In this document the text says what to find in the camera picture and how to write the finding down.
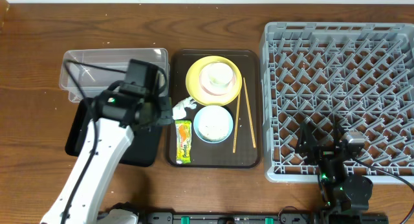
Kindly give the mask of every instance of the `yellow plate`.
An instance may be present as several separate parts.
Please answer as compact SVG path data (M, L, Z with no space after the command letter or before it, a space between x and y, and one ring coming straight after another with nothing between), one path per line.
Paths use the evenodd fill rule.
M232 68L235 74L235 84L232 89L225 95L215 96L204 91L200 85L200 73L201 70L208 64L221 62L225 63ZM206 56L196 61L188 70L186 76L186 87L191 97L198 103L208 106L217 105L224 106L233 101L240 93L241 90L241 74L239 68L229 59L221 56Z

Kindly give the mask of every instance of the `clear plastic container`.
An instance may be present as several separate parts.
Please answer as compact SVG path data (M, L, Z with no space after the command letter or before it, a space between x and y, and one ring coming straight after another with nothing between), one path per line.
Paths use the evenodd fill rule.
M169 87L169 64L166 49L90 49L69 50L63 59L75 60L101 67L108 67L120 71L126 71L130 59L149 62L164 69L167 74L167 88L160 96L168 95ZM69 70L79 82L87 97L95 97L104 89L117 81L125 78L124 73L103 71L82 65L70 64ZM164 85L164 78L160 79L160 86ZM79 102L82 98L79 90L67 74L65 68L61 67L59 86L62 90L69 91L69 100Z

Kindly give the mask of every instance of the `wooden chopstick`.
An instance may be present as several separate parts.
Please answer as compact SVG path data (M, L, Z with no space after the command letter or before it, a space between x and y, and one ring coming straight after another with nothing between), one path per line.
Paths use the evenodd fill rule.
M237 111L235 112L235 128L234 128L234 140L233 140L233 153L235 153L235 143L237 141L237 129L239 127L239 109L240 109L240 93L237 96Z
M252 122L252 114L250 112L250 103L248 101L248 95L247 95L247 86L246 86L246 79L243 78L243 83L245 84L245 93L246 93L246 103L247 103L247 111L248 111L248 120L250 122L250 132L252 134L252 142L253 142L253 148L256 148L256 140L254 138L254 130L253 130L253 122Z

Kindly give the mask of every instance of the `candy wrapper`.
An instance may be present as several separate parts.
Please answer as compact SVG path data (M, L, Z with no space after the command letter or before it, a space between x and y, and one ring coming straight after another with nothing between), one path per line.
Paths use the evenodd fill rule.
M176 120L175 129L177 131L177 163L190 163L191 121Z

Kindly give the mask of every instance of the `crumpled white object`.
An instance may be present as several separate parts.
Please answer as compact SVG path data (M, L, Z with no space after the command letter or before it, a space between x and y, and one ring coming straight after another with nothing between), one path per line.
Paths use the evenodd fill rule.
M192 97L185 98L181 100L175 107L173 107L173 119L180 120L187 116L185 108L195 109L197 104Z

